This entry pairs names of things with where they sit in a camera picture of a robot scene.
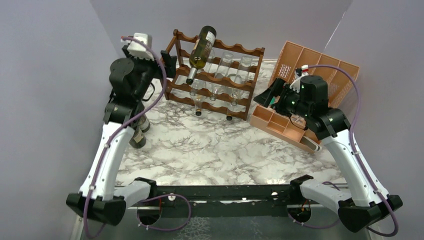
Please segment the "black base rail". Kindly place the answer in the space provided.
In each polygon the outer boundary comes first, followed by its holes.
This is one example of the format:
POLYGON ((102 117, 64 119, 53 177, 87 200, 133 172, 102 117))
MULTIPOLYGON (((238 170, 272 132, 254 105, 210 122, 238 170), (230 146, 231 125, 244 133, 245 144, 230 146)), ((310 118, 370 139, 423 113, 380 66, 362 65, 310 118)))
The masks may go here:
POLYGON ((159 185, 153 196, 127 206, 163 218, 287 217, 288 209, 307 206, 304 197, 292 196, 288 184, 265 185, 159 185))

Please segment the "clear bottle lower right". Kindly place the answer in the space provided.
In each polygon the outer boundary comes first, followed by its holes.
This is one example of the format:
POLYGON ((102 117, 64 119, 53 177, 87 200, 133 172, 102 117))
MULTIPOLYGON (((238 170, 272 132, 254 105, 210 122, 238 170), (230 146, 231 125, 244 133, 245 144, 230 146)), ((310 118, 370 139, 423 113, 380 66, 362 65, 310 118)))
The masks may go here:
POLYGON ((233 114, 235 112, 235 109, 238 105, 238 95, 240 91, 236 88, 230 88, 228 90, 228 95, 230 97, 230 102, 227 105, 227 112, 226 112, 226 120, 231 121, 233 119, 233 114))

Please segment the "orange plastic organizer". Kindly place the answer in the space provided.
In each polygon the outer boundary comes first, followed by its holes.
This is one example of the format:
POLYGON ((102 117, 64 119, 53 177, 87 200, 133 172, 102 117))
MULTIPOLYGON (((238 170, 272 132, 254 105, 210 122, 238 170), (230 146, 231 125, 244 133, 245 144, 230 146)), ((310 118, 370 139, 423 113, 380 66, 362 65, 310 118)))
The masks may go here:
POLYGON ((299 93, 295 114, 278 114, 274 97, 268 107, 257 105, 250 124, 274 137, 286 141, 311 154, 318 152, 325 137, 337 137, 348 132, 350 123, 337 109, 352 83, 346 74, 356 79, 359 67, 338 60, 310 48, 286 41, 277 60, 268 87, 276 78, 286 81, 284 87, 299 93), (290 88, 295 80, 295 70, 308 65, 307 76, 300 80, 300 88, 290 88))

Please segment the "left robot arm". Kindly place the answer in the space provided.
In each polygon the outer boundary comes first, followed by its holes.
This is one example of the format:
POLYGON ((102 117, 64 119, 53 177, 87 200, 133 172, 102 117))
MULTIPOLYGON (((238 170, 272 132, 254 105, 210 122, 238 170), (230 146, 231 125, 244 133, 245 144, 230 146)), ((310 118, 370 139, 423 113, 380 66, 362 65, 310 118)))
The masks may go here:
POLYGON ((103 117, 101 141, 92 167, 77 193, 70 193, 66 205, 83 220, 116 226, 128 207, 157 200, 156 182, 143 177, 116 189, 115 181, 126 147, 134 134, 141 136, 134 118, 145 113, 142 99, 153 79, 163 79, 153 59, 138 59, 129 53, 109 67, 112 92, 103 117))

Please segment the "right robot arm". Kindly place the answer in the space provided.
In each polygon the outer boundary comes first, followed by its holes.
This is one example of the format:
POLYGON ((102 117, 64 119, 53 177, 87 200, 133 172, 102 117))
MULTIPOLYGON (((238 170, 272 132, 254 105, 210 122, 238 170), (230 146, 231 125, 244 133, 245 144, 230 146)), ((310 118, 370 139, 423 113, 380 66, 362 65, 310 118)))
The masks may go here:
POLYGON ((254 101, 280 115, 302 117, 306 128, 328 149, 349 187, 349 192, 342 192, 304 176, 290 184, 292 202, 300 204, 308 199, 327 207, 353 233, 402 207, 400 196, 389 194, 363 159, 345 114, 329 106, 328 85, 322 77, 303 76, 298 89, 277 78, 254 101))

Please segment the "brown wooden wine rack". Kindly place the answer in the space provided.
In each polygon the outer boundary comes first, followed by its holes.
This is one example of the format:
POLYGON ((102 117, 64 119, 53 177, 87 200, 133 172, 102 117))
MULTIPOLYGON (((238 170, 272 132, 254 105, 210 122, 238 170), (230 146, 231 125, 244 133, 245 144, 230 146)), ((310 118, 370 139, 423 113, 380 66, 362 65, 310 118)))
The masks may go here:
MULTIPOLYGON (((191 106, 195 105, 195 102, 191 98, 177 97, 176 95, 172 93, 172 90, 176 89, 176 90, 184 91, 187 93, 189 93, 192 90, 192 87, 189 86, 188 84, 186 83, 176 84, 176 81, 178 77, 181 77, 181 76, 187 77, 190 70, 190 67, 183 63, 183 58, 189 58, 190 54, 181 47, 181 42, 195 43, 197 39, 198 39, 197 35, 194 37, 188 37, 183 32, 179 31, 178 29, 173 30, 173 37, 170 40, 165 51, 169 53, 173 48, 176 49, 176 57, 177 57, 177 63, 179 67, 176 69, 176 75, 172 78, 172 80, 167 80, 167 87, 164 93, 164 97, 166 100, 170 100, 170 101, 174 101, 174 102, 178 102, 178 103, 182 103, 186 105, 191 105, 191 106)), ((227 45, 223 43, 220 39, 217 39, 215 41, 213 48, 222 49, 222 50, 226 50, 226 51, 230 51, 234 53, 240 53, 247 56, 258 57, 257 65, 251 66, 248 71, 249 73, 253 73, 253 76, 254 76, 253 80, 248 80, 244 84, 235 83, 228 77, 215 78, 214 74, 209 72, 200 72, 195 77, 196 79, 209 82, 212 84, 217 84, 220 86, 230 87, 237 90, 248 92, 249 93, 248 98, 242 98, 238 101, 238 104, 240 106, 245 107, 245 110, 238 111, 232 114, 233 117, 240 118, 245 121, 248 118, 249 109, 250 109, 252 98, 253 98, 253 93, 254 93, 257 79, 258 79, 258 74, 260 72, 261 64, 265 54, 265 48, 257 47, 255 49, 246 49, 240 43, 236 43, 234 45, 227 45)))

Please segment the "clear bottle lower left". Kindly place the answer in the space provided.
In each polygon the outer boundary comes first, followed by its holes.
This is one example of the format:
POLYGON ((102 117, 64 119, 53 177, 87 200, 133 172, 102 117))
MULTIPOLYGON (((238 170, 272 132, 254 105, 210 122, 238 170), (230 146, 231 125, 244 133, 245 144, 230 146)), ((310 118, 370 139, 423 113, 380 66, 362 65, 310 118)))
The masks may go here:
POLYGON ((200 79, 195 79, 193 81, 193 84, 191 85, 191 91, 189 93, 191 99, 194 102, 195 107, 195 115, 201 116, 202 115, 202 104, 206 97, 204 95, 199 94, 199 90, 206 87, 206 82, 200 79))

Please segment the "green wine bottle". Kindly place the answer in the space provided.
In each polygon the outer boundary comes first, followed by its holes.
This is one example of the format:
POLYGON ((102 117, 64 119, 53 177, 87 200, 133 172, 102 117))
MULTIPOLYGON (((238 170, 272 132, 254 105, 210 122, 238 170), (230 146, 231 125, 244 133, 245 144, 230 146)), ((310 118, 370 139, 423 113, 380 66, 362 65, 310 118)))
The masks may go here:
POLYGON ((204 26, 195 42, 195 46, 189 57, 190 71, 186 79, 188 85, 192 85, 198 70, 205 67, 208 57, 216 40, 217 32, 210 25, 204 26))
POLYGON ((140 128, 137 128, 132 136, 132 138, 129 141, 129 144, 134 149, 141 149, 146 145, 146 138, 144 133, 140 128))
POLYGON ((145 114, 141 115, 137 121, 136 129, 146 133, 151 127, 150 121, 145 114))

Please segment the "clear bottle upper middle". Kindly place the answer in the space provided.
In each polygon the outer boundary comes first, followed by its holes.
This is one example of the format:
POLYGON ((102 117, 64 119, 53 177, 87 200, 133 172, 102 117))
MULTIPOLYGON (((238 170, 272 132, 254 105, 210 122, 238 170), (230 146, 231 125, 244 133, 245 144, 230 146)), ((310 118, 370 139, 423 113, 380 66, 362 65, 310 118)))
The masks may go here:
POLYGON ((234 55, 230 52, 223 52, 220 62, 218 64, 217 70, 215 72, 214 78, 222 79, 227 76, 229 69, 231 67, 234 55))

